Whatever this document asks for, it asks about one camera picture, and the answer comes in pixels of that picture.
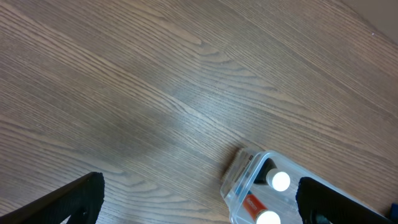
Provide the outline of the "orange bottle white cap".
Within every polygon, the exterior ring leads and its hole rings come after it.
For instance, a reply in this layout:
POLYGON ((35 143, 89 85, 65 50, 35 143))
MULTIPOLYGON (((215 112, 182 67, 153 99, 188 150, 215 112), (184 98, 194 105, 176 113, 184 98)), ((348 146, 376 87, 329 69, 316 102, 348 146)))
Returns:
POLYGON ((251 191, 246 194, 243 207, 255 224, 281 224, 279 215, 269 210, 251 191))

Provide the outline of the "dark bottle white cap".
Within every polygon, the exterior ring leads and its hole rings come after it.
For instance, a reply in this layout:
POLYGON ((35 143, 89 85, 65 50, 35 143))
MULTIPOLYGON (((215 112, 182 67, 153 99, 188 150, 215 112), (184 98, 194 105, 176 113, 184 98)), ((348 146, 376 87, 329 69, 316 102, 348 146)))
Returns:
POLYGON ((278 192, 283 192, 290 186, 290 176, 288 173, 278 169, 275 162, 268 158, 264 161, 254 179, 254 184, 268 185, 278 192))

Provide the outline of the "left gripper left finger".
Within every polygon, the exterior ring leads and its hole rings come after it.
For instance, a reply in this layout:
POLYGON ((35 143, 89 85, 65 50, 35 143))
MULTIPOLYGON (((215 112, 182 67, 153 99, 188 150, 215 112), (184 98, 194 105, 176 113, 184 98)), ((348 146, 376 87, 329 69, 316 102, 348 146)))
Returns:
POLYGON ((1 217, 1 223, 96 223, 104 202, 104 177, 90 172, 1 217))

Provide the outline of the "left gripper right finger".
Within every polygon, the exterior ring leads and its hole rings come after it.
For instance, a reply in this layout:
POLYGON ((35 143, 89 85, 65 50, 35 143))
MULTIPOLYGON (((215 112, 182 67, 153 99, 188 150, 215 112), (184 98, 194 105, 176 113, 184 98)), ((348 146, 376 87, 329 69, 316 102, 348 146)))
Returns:
POLYGON ((304 223, 391 224, 392 221, 310 177, 298 183, 296 203, 304 223))

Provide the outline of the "blue box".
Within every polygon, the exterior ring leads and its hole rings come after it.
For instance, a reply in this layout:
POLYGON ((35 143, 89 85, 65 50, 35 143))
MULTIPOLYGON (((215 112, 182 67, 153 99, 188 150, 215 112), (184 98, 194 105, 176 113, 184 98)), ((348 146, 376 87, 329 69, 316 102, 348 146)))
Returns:
POLYGON ((398 203, 393 203, 389 212, 389 219, 398 222, 398 203))

